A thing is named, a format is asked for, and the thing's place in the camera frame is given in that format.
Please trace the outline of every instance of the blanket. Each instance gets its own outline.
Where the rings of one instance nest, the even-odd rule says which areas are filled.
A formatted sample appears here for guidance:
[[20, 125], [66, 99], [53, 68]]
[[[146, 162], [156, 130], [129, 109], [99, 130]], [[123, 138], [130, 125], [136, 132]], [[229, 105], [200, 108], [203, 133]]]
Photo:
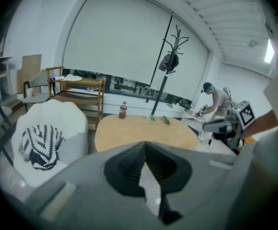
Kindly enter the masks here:
[[51, 125], [26, 128], [22, 134], [19, 152], [26, 162], [37, 170], [50, 170], [57, 162], [57, 152], [65, 139], [62, 132]]

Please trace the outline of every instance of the white roller blind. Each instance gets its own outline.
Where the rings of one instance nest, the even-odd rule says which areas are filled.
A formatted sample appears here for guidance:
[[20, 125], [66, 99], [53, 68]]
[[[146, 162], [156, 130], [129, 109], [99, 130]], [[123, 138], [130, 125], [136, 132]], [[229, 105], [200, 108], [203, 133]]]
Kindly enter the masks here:
[[87, 0], [63, 65], [150, 84], [170, 17], [147, 0]]
[[[200, 83], [205, 64], [207, 61], [208, 50], [200, 42], [200, 40], [186, 27], [180, 20], [173, 18], [168, 32], [167, 41], [174, 45], [175, 38], [171, 35], [176, 35], [176, 26], [181, 29], [181, 37], [189, 37], [189, 41], [180, 46], [178, 55], [179, 65], [175, 68], [176, 72], [169, 74], [164, 92], [173, 94], [179, 97], [192, 100], [196, 94]], [[165, 43], [160, 62], [171, 47]], [[151, 88], [159, 90], [162, 84], [165, 72], [160, 71], [157, 67]]]

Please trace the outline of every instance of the oval wooden tabletop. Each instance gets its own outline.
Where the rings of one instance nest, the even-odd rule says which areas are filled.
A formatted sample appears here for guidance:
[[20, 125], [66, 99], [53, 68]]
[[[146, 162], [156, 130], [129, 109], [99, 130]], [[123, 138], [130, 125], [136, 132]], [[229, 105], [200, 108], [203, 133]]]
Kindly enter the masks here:
[[181, 121], [168, 118], [171, 124], [167, 125], [161, 117], [155, 119], [151, 121], [145, 116], [134, 115], [127, 115], [125, 119], [120, 119], [118, 115], [103, 118], [95, 135], [97, 151], [140, 141], [156, 141], [189, 150], [197, 146], [197, 136]]

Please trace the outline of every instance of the green object on table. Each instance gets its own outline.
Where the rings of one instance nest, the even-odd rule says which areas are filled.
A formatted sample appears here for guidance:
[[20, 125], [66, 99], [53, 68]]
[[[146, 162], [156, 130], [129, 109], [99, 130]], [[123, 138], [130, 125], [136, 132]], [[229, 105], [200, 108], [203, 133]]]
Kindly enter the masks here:
[[154, 116], [153, 116], [153, 115], [151, 115], [151, 116], [150, 116], [150, 120], [152, 120], [152, 121], [156, 122], [156, 119], [154, 118]]
[[170, 121], [166, 118], [166, 116], [163, 116], [163, 117], [162, 117], [162, 121], [163, 121], [165, 124], [167, 124], [167, 125], [170, 125], [170, 124], [171, 124]]

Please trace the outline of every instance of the ceiling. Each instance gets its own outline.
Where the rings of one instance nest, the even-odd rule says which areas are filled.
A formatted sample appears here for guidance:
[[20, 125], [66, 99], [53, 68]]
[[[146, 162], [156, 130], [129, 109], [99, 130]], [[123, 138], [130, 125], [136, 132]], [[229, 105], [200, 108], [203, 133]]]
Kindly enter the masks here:
[[264, 62], [268, 36], [259, 0], [151, 1], [173, 11], [223, 63], [272, 76], [274, 64]]
[[269, 74], [270, 66], [264, 62], [268, 36], [259, 0], [183, 1], [199, 14], [212, 31], [224, 63]]

